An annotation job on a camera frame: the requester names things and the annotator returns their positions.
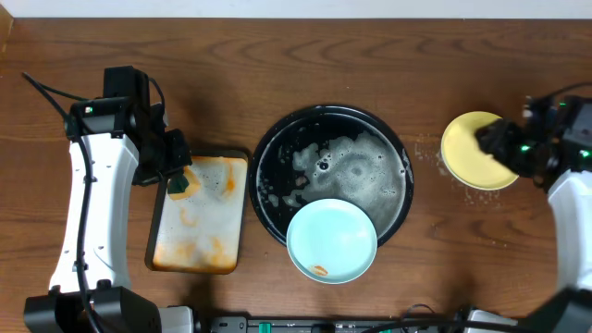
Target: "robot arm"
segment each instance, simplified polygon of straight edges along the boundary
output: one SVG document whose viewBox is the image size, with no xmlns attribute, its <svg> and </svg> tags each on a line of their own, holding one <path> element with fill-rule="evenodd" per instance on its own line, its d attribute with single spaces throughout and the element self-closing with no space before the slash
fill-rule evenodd
<svg viewBox="0 0 592 333">
<path fill-rule="evenodd" d="M 91 187 L 91 200 L 86 223 L 84 259 L 88 266 L 86 279 L 91 290 L 98 283 L 130 289 L 126 243 L 128 237 L 128 205 L 131 180 L 138 166 L 138 149 L 124 135 L 112 138 L 110 133 L 83 137 L 92 163 L 96 181 Z M 66 237 L 52 275 L 49 290 L 60 292 L 79 290 L 76 270 L 76 242 L 78 236 L 82 193 L 84 192 L 84 162 L 77 143 L 70 145 L 72 161 L 72 190 L 66 224 Z"/>
<path fill-rule="evenodd" d="M 558 289 L 592 290 L 592 172 L 566 171 L 549 190 L 555 217 Z"/>
<path fill-rule="evenodd" d="M 67 116 L 45 91 L 55 90 L 25 77 L 64 117 L 72 140 L 64 245 L 49 294 L 25 303 L 25 325 L 31 332 L 88 331 L 89 321 L 104 332 L 192 332 L 193 313 L 188 307 L 158 309 L 130 291 L 126 243 L 131 185 L 160 182 L 191 164 L 182 133 L 165 131 L 164 97 L 157 84 L 133 67 L 107 68 L 103 98 L 80 98 Z M 150 105 L 149 81 L 161 94 L 161 103 Z M 89 156 L 86 161 L 82 147 Z M 91 168 L 88 174 L 86 167 Z M 85 182 L 90 175 L 89 185 Z M 90 195 L 84 199 L 88 189 Z M 77 248 L 85 204 L 82 250 Z"/>
<path fill-rule="evenodd" d="M 555 217 L 559 292 L 519 325 L 540 332 L 592 327 L 592 99 L 553 99 L 577 84 L 530 99 L 519 127 L 499 119 L 479 129 L 479 147 L 547 194 Z"/>
</svg>

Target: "orange stain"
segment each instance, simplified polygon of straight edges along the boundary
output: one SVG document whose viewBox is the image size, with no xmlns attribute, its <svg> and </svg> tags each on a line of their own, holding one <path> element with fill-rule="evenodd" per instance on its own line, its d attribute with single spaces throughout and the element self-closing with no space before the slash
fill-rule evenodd
<svg viewBox="0 0 592 333">
<path fill-rule="evenodd" d="M 311 266 L 308 269 L 319 277 L 326 277 L 329 274 L 329 272 L 327 272 L 327 270 L 321 265 Z"/>
<path fill-rule="evenodd" d="M 188 219 L 187 218 L 187 209 L 181 208 L 181 213 L 179 215 L 181 219 L 181 223 L 187 227 L 197 227 L 197 218 Z"/>
<path fill-rule="evenodd" d="M 189 186 L 187 187 L 187 189 L 185 189 L 185 192 L 183 193 L 169 194 L 168 196 L 172 200 L 187 199 L 191 197 L 193 194 L 195 194 L 200 189 L 200 187 L 202 187 L 200 180 L 197 179 L 197 176 L 195 176 L 195 174 L 189 169 L 188 166 L 185 166 L 183 168 L 183 176 L 185 176 L 185 179 L 189 182 Z"/>
<path fill-rule="evenodd" d="M 165 255 L 167 254 L 167 251 L 165 250 L 165 247 L 163 245 L 156 245 L 156 248 L 154 249 L 154 258 L 153 258 L 153 263 L 157 265 L 157 263 L 162 263 L 165 260 Z"/>
<path fill-rule="evenodd" d="M 232 191 L 234 191 L 236 184 L 234 182 L 234 175 L 232 173 L 232 162 L 227 160 L 227 164 L 228 164 L 228 182 L 226 183 L 226 190 L 224 191 L 224 193 L 226 195 L 230 195 L 232 193 Z"/>
<path fill-rule="evenodd" d="M 218 269 L 232 269 L 236 265 L 234 259 L 225 254 L 226 249 L 218 237 L 212 237 L 213 250 L 207 255 L 209 264 Z"/>
<path fill-rule="evenodd" d="M 195 243 L 194 242 L 186 242 L 181 243 L 175 254 L 179 257 L 180 260 L 185 261 L 191 259 L 193 256 L 193 252 L 195 251 Z"/>
</svg>

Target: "soapy water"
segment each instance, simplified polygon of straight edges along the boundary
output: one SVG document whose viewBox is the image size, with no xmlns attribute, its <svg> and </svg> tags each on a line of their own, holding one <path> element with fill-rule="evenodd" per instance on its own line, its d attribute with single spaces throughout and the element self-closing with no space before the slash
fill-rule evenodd
<svg viewBox="0 0 592 333">
<path fill-rule="evenodd" d="M 405 196 L 406 168 L 385 142 L 364 131 L 355 140 L 330 140 L 327 149 L 319 151 L 311 143 L 294 152 L 292 167 L 306 177 L 296 181 L 306 185 L 282 197 L 284 204 L 299 208 L 319 199 L 345 200 L 368 214 L 380 237 L 394 223 Z"/>
</svg>

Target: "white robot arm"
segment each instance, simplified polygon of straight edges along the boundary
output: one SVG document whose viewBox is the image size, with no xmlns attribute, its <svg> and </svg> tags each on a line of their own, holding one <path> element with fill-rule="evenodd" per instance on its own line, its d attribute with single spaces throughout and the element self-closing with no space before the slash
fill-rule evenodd
<svg viewBox="0 0 592 333">
<path fill-rule="evenodd" d="M 592 290 L 592 172 L 566 171 L 549 190 L 557 234 L 558 290 Z"/>
<path fill-rule="evenodd" d="M 64 245 L 49 294 L 25 303 L 25 325 L 31 332 L 81 332 L 91 324 L 98 333 L 193 333 L 192 309 L 158 309 L 130 291 L 126 244 L 131 186 L 163 181 L 191 163 L 182 133 L 165 131 L 160 88 L 133 67 L 107 68 L 104 97 L 94 100 L 24 76 L 64 118 L 72 161 Z M 150 105 L 149 81 L 161 103 Z M 79 101 L 67 115 L 47 91 Z"/>
</svg>

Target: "light blue plate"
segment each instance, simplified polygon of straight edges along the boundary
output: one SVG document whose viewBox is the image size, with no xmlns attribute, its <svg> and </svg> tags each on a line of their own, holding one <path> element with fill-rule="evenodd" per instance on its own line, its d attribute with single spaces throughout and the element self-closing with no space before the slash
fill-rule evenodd
<svg viewBox="0 0 592 333">
<path fill-rule="evenodd" d="M 307 277 L 330 284 L 352 281 L 376 256 L 374 225 L 357 206 L 337 199 L 307 204 L 290 221 L 292 262 Z"/>
</svg>

